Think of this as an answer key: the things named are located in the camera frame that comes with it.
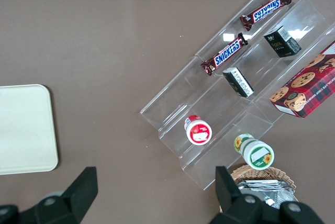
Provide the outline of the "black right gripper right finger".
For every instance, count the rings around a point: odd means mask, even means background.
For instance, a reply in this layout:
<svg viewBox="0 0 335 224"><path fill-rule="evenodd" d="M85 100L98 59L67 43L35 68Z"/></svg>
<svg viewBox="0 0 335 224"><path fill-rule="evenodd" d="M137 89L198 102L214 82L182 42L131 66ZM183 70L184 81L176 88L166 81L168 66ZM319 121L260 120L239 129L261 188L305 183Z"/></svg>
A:
<svg viewBox="0 0 335 224"><path fill-rule="evenodd" d="M211 223L323 223L304 203L285 201L276 209L253 195L242 194L225 166L216 167L215 190L222 212Z"/></svg>

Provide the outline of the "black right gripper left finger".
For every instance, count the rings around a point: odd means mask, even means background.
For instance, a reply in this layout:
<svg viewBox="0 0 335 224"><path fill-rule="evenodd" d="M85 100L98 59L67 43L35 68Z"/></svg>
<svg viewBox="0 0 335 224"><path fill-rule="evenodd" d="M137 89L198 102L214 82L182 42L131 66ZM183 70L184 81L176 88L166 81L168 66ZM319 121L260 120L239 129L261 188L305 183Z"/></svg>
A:
<svg viewBox="0 0 335 224"><path fill-rule="evenodd" d="M61 195L46 197L22 212L16 205L1 205L1 223L81 223L97 193L97 169L86 167Z"/></svg>

